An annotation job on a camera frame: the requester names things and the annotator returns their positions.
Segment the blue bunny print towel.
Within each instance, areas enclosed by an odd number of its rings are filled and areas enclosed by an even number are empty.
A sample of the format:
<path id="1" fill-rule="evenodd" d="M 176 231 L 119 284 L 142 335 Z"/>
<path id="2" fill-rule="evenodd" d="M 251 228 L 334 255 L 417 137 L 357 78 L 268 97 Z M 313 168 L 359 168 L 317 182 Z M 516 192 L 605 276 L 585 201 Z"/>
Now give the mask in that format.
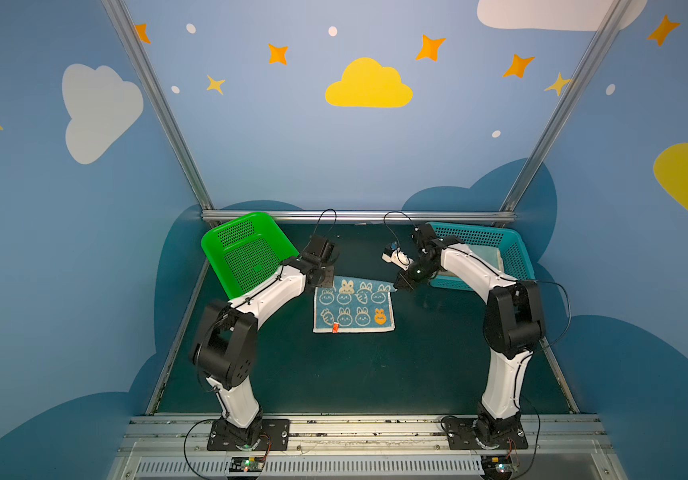
<path id="1" fill-rule="evenodd" d="M 316 288 L 313 332 L 383 333 L 395 330 L 388 282 L 335 276 L 332 287 Z"/>

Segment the teal yellow patterned towel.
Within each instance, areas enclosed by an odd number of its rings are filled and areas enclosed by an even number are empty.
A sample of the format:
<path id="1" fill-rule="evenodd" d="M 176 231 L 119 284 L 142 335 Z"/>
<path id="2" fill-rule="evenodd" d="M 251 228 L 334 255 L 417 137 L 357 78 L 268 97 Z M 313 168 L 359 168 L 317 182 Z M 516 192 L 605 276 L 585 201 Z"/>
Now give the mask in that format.
<path id="1" fill-rule="evenodd" d="M 484 246 L 484 245 L 472 245 L 472 251 L 494 267 L 496 270 L 504 273 L 504 264 L 501 253 L 497 247 Z"/>

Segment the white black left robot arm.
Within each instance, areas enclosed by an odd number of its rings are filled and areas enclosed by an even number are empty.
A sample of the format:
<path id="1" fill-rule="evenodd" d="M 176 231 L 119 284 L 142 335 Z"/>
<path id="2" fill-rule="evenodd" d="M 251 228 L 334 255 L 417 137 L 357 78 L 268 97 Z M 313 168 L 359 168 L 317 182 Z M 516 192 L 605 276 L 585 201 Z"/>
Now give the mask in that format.
<path id="1" fill-rule="evenodd" d="M 333 277 L 335 244 L 313 235 L 295 257 L 253 290 L 233 300 L 209 303 L 189 353 L 221 405 L 220 434 L 241 449 L 255 446 L 262 434 L 262 409 L 250 383 L 258 352 L 258 333 L 286 303 Z"/>

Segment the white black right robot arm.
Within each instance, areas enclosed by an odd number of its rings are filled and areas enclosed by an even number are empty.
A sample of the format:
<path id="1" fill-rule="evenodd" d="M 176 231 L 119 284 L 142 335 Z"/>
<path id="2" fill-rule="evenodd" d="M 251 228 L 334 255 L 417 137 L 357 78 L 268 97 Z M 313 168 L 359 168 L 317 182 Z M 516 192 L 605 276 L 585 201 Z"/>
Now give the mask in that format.
<path id="1" fill-rule="evenodd" d="M 415 259 L 404 254 L 397 242 L 382 253 L 384 261 L 401 269 L 394 287 L 414 289 L 444 270 L 485 301 L 483 336 L 491 360 L 473 431 L 487 448 L 518 439 L 524 376 L 546 334 L 539 285 L 504 273 L 457 237 L 441 237 L 428 224 L 416 227 L 412 239 L 418 250 Z"/>

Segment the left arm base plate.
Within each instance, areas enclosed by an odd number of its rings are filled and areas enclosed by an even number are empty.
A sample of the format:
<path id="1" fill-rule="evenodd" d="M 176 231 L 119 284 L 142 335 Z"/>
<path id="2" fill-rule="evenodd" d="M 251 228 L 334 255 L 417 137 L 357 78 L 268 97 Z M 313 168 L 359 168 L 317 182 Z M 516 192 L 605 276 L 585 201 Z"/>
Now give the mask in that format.
<path id="1" fill-rule="evenodd" d="M 286 451 L 290 420 L 256 418 L 247 428 L 238 428 L 220 418 L 211 426 L 208 451 Z"/>

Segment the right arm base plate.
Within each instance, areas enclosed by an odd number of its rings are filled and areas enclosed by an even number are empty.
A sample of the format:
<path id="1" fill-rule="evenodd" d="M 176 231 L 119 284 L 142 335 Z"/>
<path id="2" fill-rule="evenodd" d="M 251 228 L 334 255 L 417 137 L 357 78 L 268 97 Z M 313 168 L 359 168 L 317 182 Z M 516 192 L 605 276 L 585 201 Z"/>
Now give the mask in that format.
<path id="1" fill-rule="evenodd" d="M 529 447 L 518 415 L 506 419 L 447 415 L 441 418 L 440 426 L 451 450 L 520 450 Z"/>

